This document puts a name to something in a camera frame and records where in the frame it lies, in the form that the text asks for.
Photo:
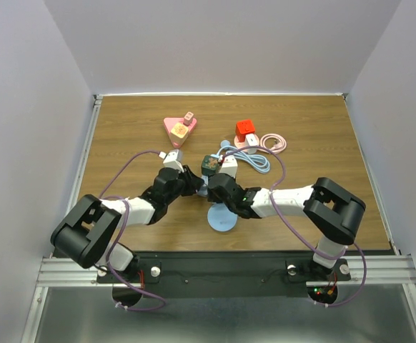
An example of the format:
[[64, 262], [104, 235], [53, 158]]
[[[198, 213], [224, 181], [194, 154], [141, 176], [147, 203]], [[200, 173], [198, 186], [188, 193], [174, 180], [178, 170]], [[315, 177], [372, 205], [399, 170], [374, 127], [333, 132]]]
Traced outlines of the dark green charger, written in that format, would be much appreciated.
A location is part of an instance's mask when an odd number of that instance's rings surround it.
[[201, 163], [201, 173], [203, 176], [210, 177], [217, 173], [219, 168], [219, 157], [205, 155]]

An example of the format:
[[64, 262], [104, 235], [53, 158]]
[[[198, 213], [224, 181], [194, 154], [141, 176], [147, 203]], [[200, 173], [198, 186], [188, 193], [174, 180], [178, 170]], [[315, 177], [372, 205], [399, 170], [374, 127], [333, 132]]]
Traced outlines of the blue round socket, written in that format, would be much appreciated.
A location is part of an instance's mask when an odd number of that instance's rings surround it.
[[228, 232], [237, 223], [238, 216], [231, 212], [225, 204], [213, 204], [207, 212], [209, 226], [216, 232]]

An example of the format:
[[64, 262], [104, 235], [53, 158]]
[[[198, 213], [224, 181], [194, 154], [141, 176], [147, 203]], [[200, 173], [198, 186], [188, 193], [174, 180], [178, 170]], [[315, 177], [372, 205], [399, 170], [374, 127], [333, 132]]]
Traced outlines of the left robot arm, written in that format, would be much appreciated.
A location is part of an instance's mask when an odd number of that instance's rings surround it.
[[204, 185], [187, 165], [182, 170], [164, 167], [143, 194], [127, 199], [83, 196], [51, 235], [51, 244], [80, 267], [111, 267], [122, 281], [138, 274], [134, 254], [111, 241], [114, 232], [134, 225], [157, 223], [178, 197], [195, 195]]

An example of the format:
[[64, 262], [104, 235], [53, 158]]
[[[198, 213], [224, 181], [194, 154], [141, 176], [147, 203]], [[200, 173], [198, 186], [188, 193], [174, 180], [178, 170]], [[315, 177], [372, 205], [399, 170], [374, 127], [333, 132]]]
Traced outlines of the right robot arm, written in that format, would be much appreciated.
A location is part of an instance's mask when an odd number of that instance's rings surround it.
[[209, 179], [207, 188], [210, 198], [243, 219], [307, 217], [322, 233], [308, 261], [309, 273], [317, 279], [331, 274], [345, 248], [354, 244], [366, 210], [360, 198], [327, 177], [298, 189], [269, 190], [243, 189], [233, 177], [221, 173]]

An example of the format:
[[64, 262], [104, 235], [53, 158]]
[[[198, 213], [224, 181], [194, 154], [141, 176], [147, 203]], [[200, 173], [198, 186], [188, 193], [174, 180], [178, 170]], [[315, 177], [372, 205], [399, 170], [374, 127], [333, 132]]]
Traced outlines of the blue power strip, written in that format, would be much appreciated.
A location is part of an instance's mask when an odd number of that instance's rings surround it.
[[[246, 154], [245, 152], [239, 151], [239, 149], [234, 145], [231, 144], [229, 141], [224, 140], [220, 144], [220, 148], [215, 154], [209, 154], [213, 156], [218, 156], [219, 158], [223, 156], [226, 153], [234, 152], [233, 156], [236, 158], [237, 161], [243, 161], [246, 162], [248, 165], [250, 165], [256, 172], [259, 172], [260, 174], [267, 174], [270, 172], [271, 164], [269, 162], [269, 159], [265, 156], [262, 156], [261, 154], [258, 154], [257, 152], [255, 154]], [[207, 197], [208, 195], [208, 181], [210, 177], [206, 177], [202, 175], [203, 179], [203, 186], [198, 191], [198, 195], [202, 197]]]

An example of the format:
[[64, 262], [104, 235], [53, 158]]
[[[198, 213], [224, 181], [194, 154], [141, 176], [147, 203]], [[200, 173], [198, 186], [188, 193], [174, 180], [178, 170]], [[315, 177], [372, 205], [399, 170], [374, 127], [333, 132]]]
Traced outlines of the pink triangular socket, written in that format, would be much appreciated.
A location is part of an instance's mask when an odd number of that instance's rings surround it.
[[196, 119], [193, 119], [189, 125], [185, 125], [182, 117], [167, 117], [163, 122], [169, 140], [175, 149], [182, 147], [197, 125]]

